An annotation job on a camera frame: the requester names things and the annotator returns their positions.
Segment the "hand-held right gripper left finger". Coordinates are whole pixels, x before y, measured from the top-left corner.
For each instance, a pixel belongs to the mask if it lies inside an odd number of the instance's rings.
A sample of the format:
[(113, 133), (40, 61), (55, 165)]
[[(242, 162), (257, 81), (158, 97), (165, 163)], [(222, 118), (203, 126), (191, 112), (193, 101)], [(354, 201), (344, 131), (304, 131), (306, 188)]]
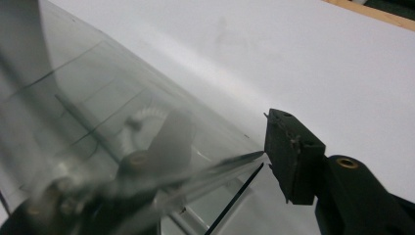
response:
[(41, 196), (18, 206), (0, 235), (110, 235), (154, 200), (154, 182), (186, 171), (193, 135), (189, 114), (169, 113), (149, 148), (125, 156), (113, 180), (82, 185), (56, 179)]

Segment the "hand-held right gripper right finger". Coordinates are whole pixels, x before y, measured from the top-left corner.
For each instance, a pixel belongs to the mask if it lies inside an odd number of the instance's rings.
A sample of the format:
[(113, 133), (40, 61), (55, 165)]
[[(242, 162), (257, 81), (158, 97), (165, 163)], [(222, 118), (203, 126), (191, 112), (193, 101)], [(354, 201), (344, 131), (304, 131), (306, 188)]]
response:
[(415, 235), (415, 204), (380, 183), (362, 162), (325, 155), (326, 146), (295, 116), (271, 109), (264, 152), (286, 200), (314, 204), (322, 235)]

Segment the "clear plastic compartment box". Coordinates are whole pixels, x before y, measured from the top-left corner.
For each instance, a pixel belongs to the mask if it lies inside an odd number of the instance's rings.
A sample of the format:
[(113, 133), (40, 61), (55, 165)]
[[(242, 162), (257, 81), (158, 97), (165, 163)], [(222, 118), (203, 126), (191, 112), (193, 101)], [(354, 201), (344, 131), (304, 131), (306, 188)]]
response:
[(122, 159), (148, 149), (173, 111), (193, 121), (186, 171), (154, 182), (154, 200), (110, 235), (222, 235), (265, 167), (264, 152), (90, 25), (44, 0), (0, 0), (0, 206), (6, 220), (56, 179), (113, 180)]

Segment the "white table mat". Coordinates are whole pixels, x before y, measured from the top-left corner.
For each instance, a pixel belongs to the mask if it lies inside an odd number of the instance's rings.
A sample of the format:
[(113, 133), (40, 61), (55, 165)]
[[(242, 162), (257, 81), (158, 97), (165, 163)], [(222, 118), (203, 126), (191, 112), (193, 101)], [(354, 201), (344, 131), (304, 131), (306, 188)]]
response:
[(415, 203), (415, 32), (324, 0), (51, 0), (256, 142), (296, 116)]

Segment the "wooden table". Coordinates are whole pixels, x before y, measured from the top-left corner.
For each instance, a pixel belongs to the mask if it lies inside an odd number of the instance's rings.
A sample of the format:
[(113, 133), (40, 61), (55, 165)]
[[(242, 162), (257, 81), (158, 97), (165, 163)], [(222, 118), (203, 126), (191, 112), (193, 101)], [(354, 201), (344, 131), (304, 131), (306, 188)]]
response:
[(323, 0), (324, 2), (336, 5), (338, 7), (353, 11), (357, 14), (376, 19), (378, 21), (392, 24), (415, 32), (415, 21), (394, 15), (385, 11), (377, 10), (353, 2), (352, 0)]

